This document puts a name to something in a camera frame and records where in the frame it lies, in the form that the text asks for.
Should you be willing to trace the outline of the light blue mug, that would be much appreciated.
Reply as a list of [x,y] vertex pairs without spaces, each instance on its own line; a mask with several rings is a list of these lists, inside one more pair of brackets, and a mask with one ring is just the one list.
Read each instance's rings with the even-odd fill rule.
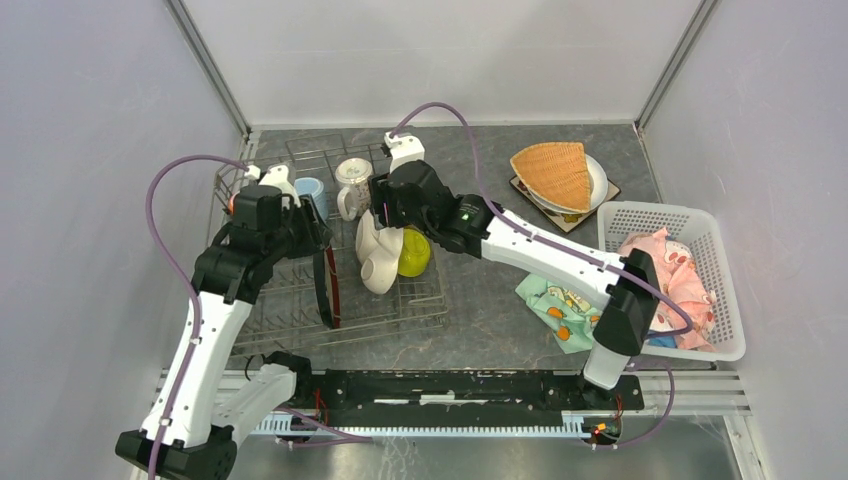
[[309,195],[320,217],[326,221],[329,217],[327,194],[324,183],[314,177],[297,178],[294,187],[299,195]]

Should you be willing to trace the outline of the red-rimmed beige plate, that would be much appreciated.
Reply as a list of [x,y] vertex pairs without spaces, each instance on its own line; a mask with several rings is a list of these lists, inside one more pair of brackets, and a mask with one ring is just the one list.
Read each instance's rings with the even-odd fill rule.
[[339,285],[334,251],[331,246],[313,256],[313,279],[322,323],[329,329],[339,329],[341,325]]

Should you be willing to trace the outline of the white floral mug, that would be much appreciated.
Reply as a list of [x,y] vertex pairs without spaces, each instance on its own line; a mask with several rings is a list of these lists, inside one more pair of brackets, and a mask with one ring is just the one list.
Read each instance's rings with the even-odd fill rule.
[[336,168],[337,209],[344,221],[354,221],[370,209],[369,178],[373,174],[372,164],[363,158],[348,158]]

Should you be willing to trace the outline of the lime green bowl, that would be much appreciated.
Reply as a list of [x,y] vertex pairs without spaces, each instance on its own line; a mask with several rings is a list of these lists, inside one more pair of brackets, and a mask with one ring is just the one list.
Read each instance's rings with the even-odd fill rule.
[[398,260],[398,274],[414,278],[423,274],[431,258],[431,247],[426,236],[413,228],[405,228],[403,245]]

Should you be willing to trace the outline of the cream divided plate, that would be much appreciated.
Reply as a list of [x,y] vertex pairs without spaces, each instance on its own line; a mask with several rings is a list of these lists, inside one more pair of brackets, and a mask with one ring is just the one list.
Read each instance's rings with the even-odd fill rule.
[[369,291],[377,295],[389,291],[398,276],[402,246],[402,229],[377,229],[372,213],[363,213],[357,226],[355,252],[361,264],[360,278]]

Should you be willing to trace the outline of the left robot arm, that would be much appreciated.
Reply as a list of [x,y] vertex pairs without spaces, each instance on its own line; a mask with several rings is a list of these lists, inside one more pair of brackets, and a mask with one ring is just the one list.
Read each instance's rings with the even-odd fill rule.
[[306,405],[314,381],[286,359],[262,366],[226,402],[215,396],[236,337],[282,259],[320,256],[332,232],[309,195],[249,185],[196,259],[185,328],[159,397],[116,454],[151,479],[225,479],[246,437],[282,403]]

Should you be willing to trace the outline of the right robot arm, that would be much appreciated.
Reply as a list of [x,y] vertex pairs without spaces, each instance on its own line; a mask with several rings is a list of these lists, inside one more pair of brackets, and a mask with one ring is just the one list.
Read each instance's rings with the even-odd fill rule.
[[641,353],[660,301],[649,254],[636,250],[622,257],[539,230],[477,194],[453,194],[422,160],[371,177],[369,188],[379,226],[414,227],[448,252],[520,268],[599,309],[577,392],[591,408],[617,396],[619,379]]

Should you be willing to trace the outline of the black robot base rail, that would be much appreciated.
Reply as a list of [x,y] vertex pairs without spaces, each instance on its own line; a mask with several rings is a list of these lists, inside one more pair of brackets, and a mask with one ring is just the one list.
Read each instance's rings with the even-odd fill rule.
[[296,375],[294,396],[257,427],[285,440],[337,438],[576,438],[644,408],[634,375],[610,391],[552,370],[324,370],[305,357],[263,359]]

